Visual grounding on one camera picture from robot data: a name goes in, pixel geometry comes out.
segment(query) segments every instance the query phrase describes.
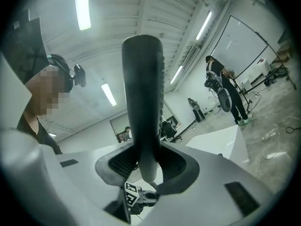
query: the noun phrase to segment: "white sneaker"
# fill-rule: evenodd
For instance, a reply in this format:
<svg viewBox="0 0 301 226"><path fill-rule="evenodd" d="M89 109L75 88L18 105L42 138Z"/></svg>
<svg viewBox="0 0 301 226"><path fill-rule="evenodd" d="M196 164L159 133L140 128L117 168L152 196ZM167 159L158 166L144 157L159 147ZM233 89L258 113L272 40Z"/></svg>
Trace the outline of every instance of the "white sneaker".
<svg viewBox="0 0 301 226"><path fill-rule="evenodd" d="M244 122L243 119L241 119L240 121L237 121L237 123L238 123L239 126L243 126L245 122Z"/></svg>
<svg viewBox="0 0 301 226"><path fill-rule="evenodd" d="M253 117L252 113L248 114L248 119L244 120L245 124L249 123L252 117Z"/></svg>

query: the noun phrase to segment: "black shirt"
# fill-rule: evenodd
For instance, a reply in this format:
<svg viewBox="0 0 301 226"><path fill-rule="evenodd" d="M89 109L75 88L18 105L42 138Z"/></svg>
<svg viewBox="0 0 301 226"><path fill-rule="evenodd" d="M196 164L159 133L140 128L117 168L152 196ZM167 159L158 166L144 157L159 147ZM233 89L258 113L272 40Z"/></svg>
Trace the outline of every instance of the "black shirt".
<svg viewBox="0 0 301 226"><path fill-rule="evenodd" d="M54 141L54 139L48 134L48 132L45 130L45 128L40 124L39 122L39 132L36 135L36 133L31 129L30 125L22 115L19 124L17 126L17 129L19 131L25 132L26 134L29 134L33 136L39 144L48 145L52 147L55 154L62 154L60 147L58 144Z"/></svg>
<svg viewBox="0 0 301 226"><path fill-rule="evenodd" d="M215 60L212 62L211 64L211 71L213 71L214 73L216 73L218 76L222 75L222 85L226 88L229 85L232 85L230 80L228 79L228 77L226 77L223 73L222 73L222 69L225 66L223 66L219 61ZM206 71L209 70L209 63L207 64L206 67Z"/></svg>

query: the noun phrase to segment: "concrete floor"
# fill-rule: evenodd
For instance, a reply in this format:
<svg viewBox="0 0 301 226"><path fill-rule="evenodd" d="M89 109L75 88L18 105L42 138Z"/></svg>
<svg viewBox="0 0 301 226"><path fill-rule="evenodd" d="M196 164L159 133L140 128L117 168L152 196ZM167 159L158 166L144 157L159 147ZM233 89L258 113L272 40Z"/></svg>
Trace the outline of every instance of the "concrete floor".
<svg viewBox="0 0 301 226"><path fill-rule="evenodd" d="M250 165L248 171L265 183L272 192L281 190L288 182L288 177L293 172L295 158L299 149L301 131L292 134L286 133L287 126L300 127L301 112L299 94L301 86L297 61L291 60L286 66L290 70L290 76L298 89L294 90L291 83L285 78L278 78L275 84L266 87L259 85L247 95L251 98L256 92L260 97L252 99L252 121L240 127L245 139L249 154ZM218 131L235 125L231 113L220 110L217 114L207 114L200 123L194 123L182 134L182 139L177 143L187 144L193 137L214 131ZM140 171L133 171L129 182L141 179Z"/></svg>

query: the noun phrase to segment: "black pants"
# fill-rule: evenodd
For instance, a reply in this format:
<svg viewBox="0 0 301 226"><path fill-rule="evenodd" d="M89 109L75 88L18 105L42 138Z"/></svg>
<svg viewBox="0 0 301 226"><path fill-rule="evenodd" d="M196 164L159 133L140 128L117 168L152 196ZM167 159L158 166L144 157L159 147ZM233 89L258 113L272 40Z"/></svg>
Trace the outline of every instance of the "black pants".
<svg viewBox="0 0 301 226"><path fill-rule="evenodd" d="M192 111L193 111L193 113L194 113L194 115L195 115L195 117L197 119L197 122L201 121L201 119L200 119L200 117L198 115L198 112L201 115L201 117L203 117L203 119L205 119L205 116L204 116L204 114L202 113L202 111L200 109L198 109L198 111L196 111L195 109L193 109Z"/></svg>
<svg viewBox="0 0 301 226"><path fill-rule="evenodd" d="M241 101L241 98L239 96L239 93L237 92L237 90L234 88L234 86L232 84L227 84L226 86L224 85L224 88L227 89L227 91L230 94L231 100L232 100L232 109L231 109L231 113L234 116L234 119L236 121L240 121L241 118L238 114L238 112L240 113L241 117L246 120L248 119L248 116L246 114L243 102Z"/></svg>

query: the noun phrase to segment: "person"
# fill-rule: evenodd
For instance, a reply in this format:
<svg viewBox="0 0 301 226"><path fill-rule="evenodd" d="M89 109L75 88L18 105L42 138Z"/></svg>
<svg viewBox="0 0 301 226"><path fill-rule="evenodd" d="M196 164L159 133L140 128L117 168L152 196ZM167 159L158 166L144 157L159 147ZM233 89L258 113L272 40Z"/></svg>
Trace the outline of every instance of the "person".
<svg viewBox="0 0 301 226"><path fill-rule="evenodd" d="M201 111L201 109L200 109L200 107L199 107L197 101L195 101L195 100L193 100L193 99L191 99L191 98L188 98L188 103L189 103L189 105L192 107L192 111L193 111L193 113L194 113L194 115L195 115L195 117L196 117L196 119L197 119L198 122L201 122L201 119L200 119L200 117L199 117L199 115L198 115L198 112L199 112L199 114L201 115L201 117L202 117L203 119L205 119L205 116L204 116L204 114L202 113L202 111Z"/></svg>
<svg viewBox="0 0 301 226"><path fill-rule="evenodd" d="M32 97L17 129L33 136L39 144L52 147L55 154L62 154L59 145L41 125L38 117L47 115L52 108L57 107L59 97L66 91L65 73L69 71L69 67L64 58L59 55L52 55L48 59L48 64L49 66L29 78L25 83Z"/></svg>
<svg viewBox="0 0 301 226"><path fill-rule="evenodd" d="M128 137L130 138L130 141L132 141L133 140L132 132L131 132L131 128L129 126L126 127L126 132L128 133Z"/></svg>
<svg viewBox="0 0 301 226"><path fill-rule="evenodd" d="M241 101L240 95L234 86L231 84L229 78L231 78L231 73L225 69L225 66L222 65L212 56L206 56L206 71L211 71L216 73L218 76L222 77L222 86L229 92L232 100L231 113L239 126L247 124L252 119L252 114L247 115L243 102Z"/></svg>

